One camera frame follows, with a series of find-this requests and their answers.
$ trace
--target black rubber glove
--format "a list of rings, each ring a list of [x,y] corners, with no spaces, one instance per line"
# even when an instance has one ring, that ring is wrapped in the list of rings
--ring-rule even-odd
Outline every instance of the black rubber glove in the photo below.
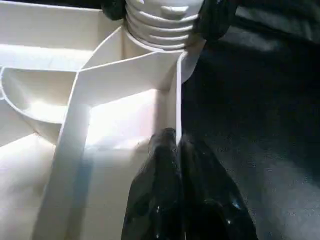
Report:
[[[101,8],[104,15],[113,21],[124,19],[126,16],[125,0],[103,0]]]
[[[238,187],[203,142],[182,136],[181,171],[187,240],[257,240]]]
[[[149,156],[132,181],[121,240],[183,240],[176,132],[152,136]]]
[[[221,38],[230,27],[238,0],[204,0],[195,23],[195,32],[208,40]]]

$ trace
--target white plastic container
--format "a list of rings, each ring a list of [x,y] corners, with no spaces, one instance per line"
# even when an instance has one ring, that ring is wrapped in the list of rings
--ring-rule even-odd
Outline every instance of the white plastic container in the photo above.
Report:
[[[0,239],[119,239],[149,138],[173,127],[179,141],[181,84],[204,43],[165,51],[121,23],[0,1]]]
[[[0,99],[0,239],[31,236],[55,146]]]
[[[76,72],[5,68],[2,93],[33,129],[56,144]]]
[[[120,239],[129,187],[150,137],[172,127],[180,140],[181,84],[202,47],[78,72],[33,240]]]
[[[121,24],[98,9],[0,0],[0,66],[77,71]]]

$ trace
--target white plastic surface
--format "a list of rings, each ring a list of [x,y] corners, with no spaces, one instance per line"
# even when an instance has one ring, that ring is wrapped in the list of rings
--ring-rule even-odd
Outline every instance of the white plastic surface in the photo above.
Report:
[[[0,0],[0,66],[77,71],[121,23],[98,9]]]
[[[128,29],[139,41],[177,50],[193,44],[194,22],[203,0],[126,0]]]
[[[35,131],[56,143],[75,72],[5,68],[4,99]]]
[[[100,10],[0,1],[0,239],[120,239],[149,138],[173,127],[179,141],[181,83],[203,42],[159,47],[120,25]]]
[[[37,219],[55,146],[4,99],[0,115],[0,239],[25,240]]]
[[[173,127],[180,140],[181,83],[190,72],[184,67],[195,67],[186,62],[202,47],[78,73],[33,240],[120,239],[129,187],[150,137]]]

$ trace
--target gloved hand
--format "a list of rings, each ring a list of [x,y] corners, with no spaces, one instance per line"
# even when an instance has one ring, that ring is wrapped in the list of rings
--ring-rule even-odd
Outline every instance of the gloved hand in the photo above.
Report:
[[[208,40],[221,38],[230,27],[238,7],[238,0],[204,0],[195,32]]]
[[[124,19],[126,16],[125,0],[102,0],[101,8],[104,15],[113,21]]]
[[[152,136],[149,156],[132,181],[121,240],[184,240],[176,131]]]

